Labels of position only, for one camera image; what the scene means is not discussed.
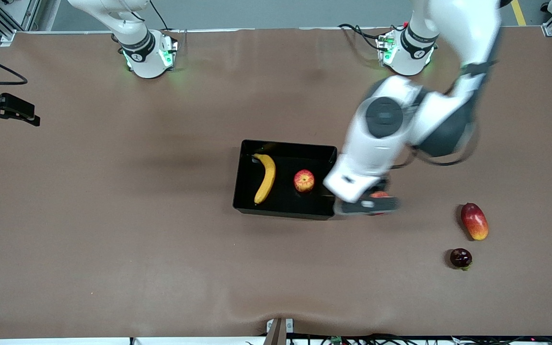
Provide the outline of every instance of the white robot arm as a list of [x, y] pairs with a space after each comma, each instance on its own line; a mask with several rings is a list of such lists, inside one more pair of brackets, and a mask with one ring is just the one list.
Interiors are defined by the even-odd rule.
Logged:
[[135, 11], [149, 0], [68, 0], [107, 26], [123, 48], [127, 65], [142, 78], [155, 78], [173, 68], [177, 42], [149, 30]]
[[339, 214], [373, 214], [397, 208], [395, 198], [372, 193], [405, 144], [431, 157], [464, 147], [474, 131], [473, 108], [493, 63], [500, 29], [499, 0], [411, 0], [408, 26], [396, 29], [384, 63], [412, 75], [429, 62], [439, 35], [461, 61], [451, 95], [428, 92], [402, 76], [381, 80], [357, 108], [343, 151], [324, 180], [339, 199]]

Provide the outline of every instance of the table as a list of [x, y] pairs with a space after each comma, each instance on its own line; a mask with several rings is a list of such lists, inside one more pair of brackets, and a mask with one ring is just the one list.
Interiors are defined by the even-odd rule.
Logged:
[[[392, 173], [402, 209], [307, 221], [232, 208], [243, 139], [341, 147], [390, 75], [351, 31], [188, 33], [176, 72], [141, 80], [108, 35], [18, 34], [0, 63], [41, 127], [0, 121], [0, 338], [552, 334], [552, 39], [506, 28], [449, 168]], [[446, 90], [446, 44], [414, 80]], [[0, 79], [7, 79], [0, 72]], [[491, 226], [470, 242], [474, 202]], [[450, 249], [474, 257], [447, 267]]]

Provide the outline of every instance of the dark purple fruit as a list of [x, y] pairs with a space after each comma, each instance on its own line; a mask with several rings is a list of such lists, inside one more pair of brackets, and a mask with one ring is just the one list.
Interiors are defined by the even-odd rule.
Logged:
[[467, 271], [472, 264], [472, 255], [469, 251], [463, 248], [453, 249], [451, 251], [451, 264], [457, 269]]

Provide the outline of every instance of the black tray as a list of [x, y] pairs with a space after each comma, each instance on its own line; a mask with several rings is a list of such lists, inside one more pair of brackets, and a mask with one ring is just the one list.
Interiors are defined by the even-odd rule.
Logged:
[[[276, 179], [267, 199], [255, 205], [256, 194], [265, 170], [252, 155], [269, 155], [276, 164]], [[322, 185], [337, 159], [333, 146], [244, 140], [234, 192], [234, 208], [245, 214], [326, 220], [334, 215], [334, 197]], [[301, 194], [293, 186], [293, 177], [307, 169], [315, 175], [314, 189]]]

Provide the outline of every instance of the banana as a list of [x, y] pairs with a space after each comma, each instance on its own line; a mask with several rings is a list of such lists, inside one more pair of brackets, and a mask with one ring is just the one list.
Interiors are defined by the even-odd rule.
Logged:
[[272, 190], [274, 179], [276, 178], [276, 164], [274, 164], [272, 157], [268, 155], [260, 155], [259, 153], [255, 153], [253, 157], [258, 159], [263, 164], [263, 168], [265, 168], [263, 182], [261, 183], [261, 186], [259, 186], [257, 194], [254, 195], [254, 203], [258, 205], [265, 201], [267, 195], [270, 194], [270, 190]]

